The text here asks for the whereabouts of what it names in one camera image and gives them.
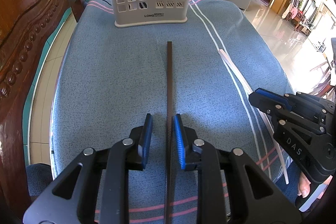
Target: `blue towel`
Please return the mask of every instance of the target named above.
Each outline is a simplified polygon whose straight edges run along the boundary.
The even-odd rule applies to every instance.
[[[173,42],[173,113],[216,148],[240,147],[262,163],[267,175],[270,167],[273,181],[282,175],[263,121],[257,112],[267,152],[241,84],[217,53],[217,47],[223,48],[219,37],[253,90],[292,93],[284,71],[236,5],[223,0],[190,4],[184,24],[118,29],[113,8],[91,0],[64,56],[51,116],[54,176],[84,148],[111,147],[143,125],[146,113],[153,115],[147,167],[129,174],[130,223],[163,223],[167,41]],[[283,156],[289,166],[290,158]],[[172,223],[194,224],[197,174],[180,170],[175,143],[172,165]]]

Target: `chair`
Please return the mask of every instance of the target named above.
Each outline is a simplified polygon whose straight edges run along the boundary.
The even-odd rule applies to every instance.
[[[85,0],[0,0],[0,202],[22,219],[31,204],[22,139],[22,111],[43,46],[62,15],[76,21]]]

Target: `pink stripe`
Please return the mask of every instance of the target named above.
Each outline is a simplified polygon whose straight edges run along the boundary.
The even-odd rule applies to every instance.
[[[277,158],[278,158],[279,156],[278,156],[278,154],[269,162],[269,164],[268,165],[266,165],[265,167],[264,167],[264,169],[263,169],[263,171],[265,171]]]
[[[97,7],[97,8],[99,8],[99,9],[105,11],[105,12],[108,12],[109,14],[113,14],[113,12],[110,12],[110,11],[108,11],[108,10],[105,10],[105,9],[103,9],[102,7],[99,7],[99,6],[95,5],[95,4],[88,4],[87,6],[94,6],[94,7]]]
[[[104,6],[104,5],[98,3],[97,1],[94,1],[94,0],[90,0],[88,3],[96,3],[96,4],[98,4],[99,6],[102,6],[102,7],[104,7],[104,8],[107,9],[107,10],[113,11],[113,9],[107,8],[106,6]]]
[[[278,158],[278,155],[276,155],[270,162],[267,166],[264,167],[263,171],[265,171],[276,159]],[[175,201],[175,202],[172,202],[170,203],[171,206],[175,206],[175,205],[180,205],[180,204],[184,204],[184,203],[187,203],[187,202],[190,202],[190,201],[194,201],[194,200],[197,200],[198,197],[197,196],[192,196],[191,198],[186,198],[186,199],[182,199],[182,200],[178,200],[178,201]],[[147,211],[152,211],[152,210],[157,210],[157,209],[162,209],[164,208],[164,204],[161,204],[161,205],[156,205],[156,206],[151,206],[151,207],[145,207],[145,208],[134,208],[134,209],[129,209],[129,212],[130,213],[138,213],[138,212],[147,212]]]
[[[269,157],[269,155],[271,155],[275,150],[275,147],[273,147],[262,159],[260,159],[259,161],[256,162],[256,165],[261,164],[265,159],[267,159]]]
[[[177,216],[183,216],[192,212],[197,211],[197,207],[178,212],[178,213],[173,213],[170,214],[170,217],[177,217]],[[163,219],[163,216],[157,216],[157,217],[152,217],[152,218],[145,218],[145,219],[132,219],[129,221],[129,223],[144,223],[144,222],[150,222],[150,221],[155,221],[155,220],[160,220]]]
[[[193,3],[189,3],[189,5],[195,5],[197,2],[200,2],[201,0],[196,0],[195,2],[193,2]]]

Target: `human hand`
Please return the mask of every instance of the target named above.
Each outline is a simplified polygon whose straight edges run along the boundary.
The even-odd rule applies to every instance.
[[[329,185],[329,183],[331,182],[332,180],[332,176],[328,177],[327,180],[323,183],[325,185]],[[310,192],[310,181],[308,180],[308,178],[306,177],[306,175],[301,172],[300,174],[300,180],[299,180],[299,184],[297,186],[297,189],[298,189],[298,196],[301,196],[303,198],[306,198],[308,195],[309,195],[309,192]],[[324,191],[317,197],[318,199],[322,198],[323,194],[324,194]]]

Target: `finger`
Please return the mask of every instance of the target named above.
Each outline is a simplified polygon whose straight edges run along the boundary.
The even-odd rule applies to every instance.
[[[332,178],[333,178],[333,176],[328,177],[327,180],[323,184],[329,185],[329,183],[331,182]]]
[[[301,196],[302,195],[302,193],[301,193],[301,191],[300,191],[300,188],[299,188],[299,184],[297,184],[297,192],[298,192],[298,196]]]
[[[302,193],[303,198],[306,198],[309,195],[310,181],[307,179],[307,177],[304,175],[304,173],[300,174],[299,190]]]

